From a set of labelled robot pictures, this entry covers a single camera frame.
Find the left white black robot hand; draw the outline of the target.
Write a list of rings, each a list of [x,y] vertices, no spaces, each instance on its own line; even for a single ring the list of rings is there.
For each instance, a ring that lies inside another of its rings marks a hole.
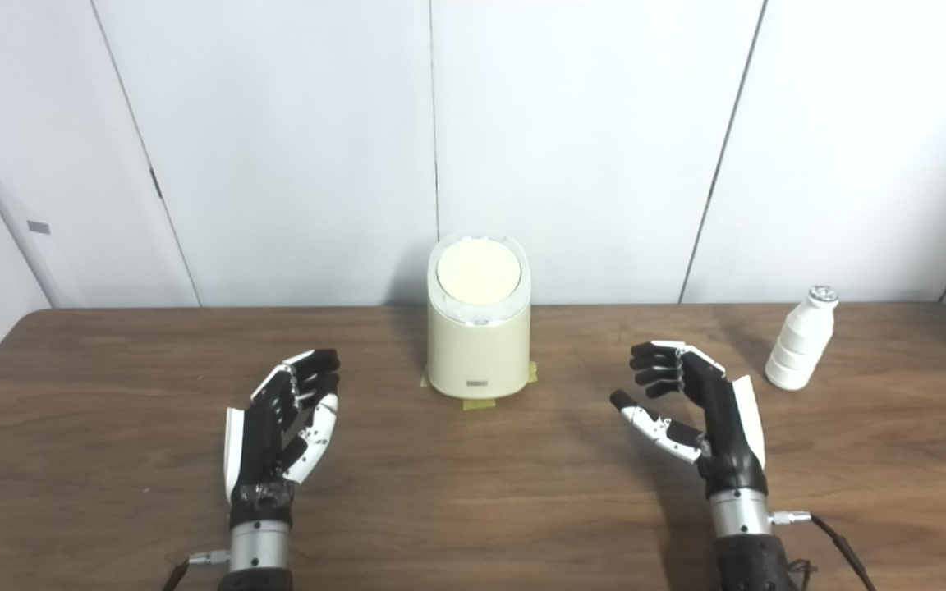
[[[308,350],[273,367],[245,409],[227,408],[223,476],[233,529],[292,524],[296,488],[325,456],[337,426],[339,366],[336,350]]]

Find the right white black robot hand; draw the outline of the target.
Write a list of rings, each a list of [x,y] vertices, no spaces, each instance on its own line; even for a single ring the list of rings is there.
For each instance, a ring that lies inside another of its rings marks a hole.
[[[679,392],[705,416],[705,429],[641,406],[626,392],[609,397],[624,419],[655,446],[694,465],[705,494],[748,489],[769,493],[765,433],[751,379],[726,370],[685,341],[646,341],[631,348],[628,362],[647,399]]]

